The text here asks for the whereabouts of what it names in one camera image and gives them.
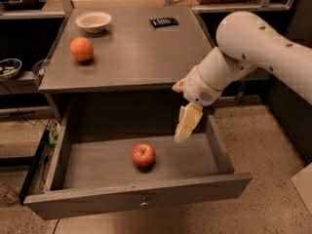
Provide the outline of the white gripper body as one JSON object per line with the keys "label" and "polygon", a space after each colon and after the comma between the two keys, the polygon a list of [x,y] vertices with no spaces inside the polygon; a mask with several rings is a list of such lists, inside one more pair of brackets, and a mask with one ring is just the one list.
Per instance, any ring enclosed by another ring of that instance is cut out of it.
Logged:
{"label": "white gripper body", "polygon": [[197,65],[186,75],[183,83],[183,97],[189,102],[209,106],[220,96],[221,91],[213,89],[204,82]]}

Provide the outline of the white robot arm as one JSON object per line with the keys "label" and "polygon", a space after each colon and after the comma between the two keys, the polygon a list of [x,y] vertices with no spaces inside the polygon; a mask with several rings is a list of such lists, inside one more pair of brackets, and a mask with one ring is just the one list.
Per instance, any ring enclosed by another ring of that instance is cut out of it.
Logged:
{"label": "white robot arm", "polygon": [[259,16],[245,11],[226,16],[216,31],[216,46],[173,90],[188,104],[179,110],[174,140],[187,140],[203,116],[232,82],[262,68],[312,103],[312,49],[280,35]]}

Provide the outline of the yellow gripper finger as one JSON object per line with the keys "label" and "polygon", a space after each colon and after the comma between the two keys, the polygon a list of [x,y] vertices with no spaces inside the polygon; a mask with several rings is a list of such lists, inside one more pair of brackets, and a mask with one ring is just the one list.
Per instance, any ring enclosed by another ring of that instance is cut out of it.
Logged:
{"label": "yellow gripper finger", "polygon": [[179,110],[178,124],[175,129],[175,142],[184,142],[192,135],[203,116],[203,107],[189,102]]}
{"label": "yellow gripper finger", "polygon": [[172,90],[176,93],[182,93],[184,90],[184,83],[185,83],[185,79],[182,78],[178,82],[174,83],[174,85],[172,86]]}

